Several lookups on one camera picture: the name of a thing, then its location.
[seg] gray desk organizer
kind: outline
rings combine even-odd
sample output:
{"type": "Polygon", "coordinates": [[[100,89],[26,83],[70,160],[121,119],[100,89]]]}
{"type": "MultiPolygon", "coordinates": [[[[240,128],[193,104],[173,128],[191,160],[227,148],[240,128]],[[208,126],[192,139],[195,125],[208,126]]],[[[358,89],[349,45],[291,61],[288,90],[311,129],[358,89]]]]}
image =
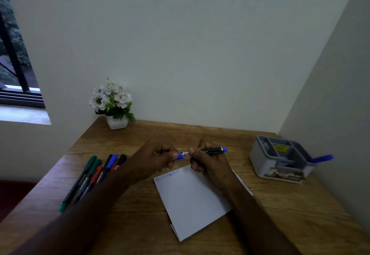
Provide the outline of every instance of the gray desk organizer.
{"type": "Polygon", "coordinates": [[[257,176],[301,183],[316,166],[311,156],[297,142],[257,136],[250,154],[257,176]]]}

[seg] red carpet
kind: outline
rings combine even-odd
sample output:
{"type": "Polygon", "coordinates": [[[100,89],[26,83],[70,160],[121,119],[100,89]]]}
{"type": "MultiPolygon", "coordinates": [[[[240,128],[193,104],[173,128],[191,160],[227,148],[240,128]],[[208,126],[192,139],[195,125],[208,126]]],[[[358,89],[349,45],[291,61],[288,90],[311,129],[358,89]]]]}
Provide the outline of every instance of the red carpet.
{"type": "Polygon", "coordinates": [[[0,222],[35,187],[36,183],[0,180],[0,222]]]}

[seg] forearm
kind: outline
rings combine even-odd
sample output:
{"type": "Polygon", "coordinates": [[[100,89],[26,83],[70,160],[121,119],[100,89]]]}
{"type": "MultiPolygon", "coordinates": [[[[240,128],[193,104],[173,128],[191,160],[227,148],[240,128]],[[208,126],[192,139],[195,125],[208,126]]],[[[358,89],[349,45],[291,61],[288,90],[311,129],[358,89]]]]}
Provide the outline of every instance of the forearm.
{"type": "Polygon", "coordinates": [[[253,254],[301,254],[240,182],[225,190],[253,254]]]}
{"type": "Polygon", "coordinates": [[[12,254],[81,254],[130,182],[123,168],[110,173],[104,182],[96,185],[80,202],[12,254]]]}

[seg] hand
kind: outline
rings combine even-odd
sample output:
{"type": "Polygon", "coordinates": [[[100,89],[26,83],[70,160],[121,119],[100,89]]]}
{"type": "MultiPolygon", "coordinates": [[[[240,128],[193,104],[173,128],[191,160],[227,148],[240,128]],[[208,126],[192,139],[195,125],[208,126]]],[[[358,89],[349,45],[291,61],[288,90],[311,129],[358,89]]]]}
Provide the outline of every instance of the hand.
{"type": "Polygon", "coordinates": [[[130,174],[132,183],[144,180],[157,170],[172,169],[174,160],[178,158],[178,151],[170,143],[157,140],[148,140],[132,155],[119,169],[130,174]]]}
{"type": "Polygon", "coordinates": [[[222,192],[225,192],[228,186],[238,183],[238,178],[232,171],[228,160],[224,154],[207,155],[201,149],[218,147],[212,143],[199,141],[198,148],[190,148],[191,168],[196,172],[201,172],[222,192]]]}

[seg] window sill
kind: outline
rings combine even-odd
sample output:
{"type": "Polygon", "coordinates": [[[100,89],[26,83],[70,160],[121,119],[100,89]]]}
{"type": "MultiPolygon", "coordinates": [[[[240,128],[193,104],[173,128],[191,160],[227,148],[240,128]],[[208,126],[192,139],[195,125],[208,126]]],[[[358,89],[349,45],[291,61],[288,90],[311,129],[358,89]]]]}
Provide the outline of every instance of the window sill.
{"type": "Polygon", "coordinates": [[[0,105],[0,121],[51,124],[45,109],[0,105]]]}

